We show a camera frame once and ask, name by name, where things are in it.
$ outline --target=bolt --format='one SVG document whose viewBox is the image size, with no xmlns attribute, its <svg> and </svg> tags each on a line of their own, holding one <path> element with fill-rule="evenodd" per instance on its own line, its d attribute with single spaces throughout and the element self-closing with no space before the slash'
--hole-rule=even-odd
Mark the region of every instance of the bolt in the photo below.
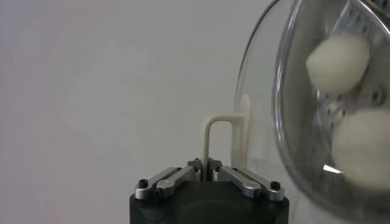
<svg viewBox="0 0 390 224">
<path fill-rule="evenodd" d="M 138 187 L 139 188 L 147 188 L 148 184 L 149 184 L 149 182 L 147 181 L 147 179 L 140 179 L 138 182 Z"/>
<path fill-rule="evenodd" d="M 271 182 L 271 189 L 274 191 L 280 190 L 280 183 L 278 181 L 272 181 Z"/>
</svg>

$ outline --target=white wall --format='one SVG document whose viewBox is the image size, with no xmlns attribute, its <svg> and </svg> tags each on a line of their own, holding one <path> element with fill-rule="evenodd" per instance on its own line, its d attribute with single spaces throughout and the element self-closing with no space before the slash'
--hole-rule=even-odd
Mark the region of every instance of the white wall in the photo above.
<svg viewBox="0 0 390 224">
<path fill-rule="evenodd" d="M 127 223 L 137 180 L 232 110 L 269 1 L 0 0 L 0 223 Z"/>
</svg>

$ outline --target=white plastic handle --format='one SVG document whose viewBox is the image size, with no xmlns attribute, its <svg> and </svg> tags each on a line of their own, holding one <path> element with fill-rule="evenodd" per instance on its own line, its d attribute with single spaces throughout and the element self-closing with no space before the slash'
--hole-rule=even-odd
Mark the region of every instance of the white plastic handle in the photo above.
<svg viewBox="0 0 390 224">
<path fill-rule="evenodd" d="M 210 130 L 211 126 L 215 122 L 229 122 L 233 127 L 233 142 L 232 142 L 232 154 L 231 163 L 232 167 L 246 168 L 247 164 L 247 141 L 249 130 L 249 119 L 251 112 L 250 98 L 247 95 L 243 95 L 240 101 L 240 109 L 234 112 L 232 115 L 219 115 L 206 120 L 204 129 L 202 129 L 204 150 L 202 167 L 203 173 L 207 173 L 207 163 L 210 147 Z"/>
</svg>

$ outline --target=white egg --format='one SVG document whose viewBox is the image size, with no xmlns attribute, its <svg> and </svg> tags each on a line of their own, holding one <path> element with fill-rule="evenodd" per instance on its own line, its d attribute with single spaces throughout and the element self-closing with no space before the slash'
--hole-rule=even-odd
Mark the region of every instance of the white egg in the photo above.
<svg viewBox="0 0 390 224">
<path fill-rule="evenodd" d="M 323 41 L 307 58 L 312 84 L 326 93 L 346 93 L 363 77 L 370 44 L 357 34 L 335 35 Z"/>
<path fill-rule="evenodd" d="M 359 111 L 333 133 L 332 155 L 343 175 L 361 187 L 390 190 L 390 110 Z"/>
</svg>

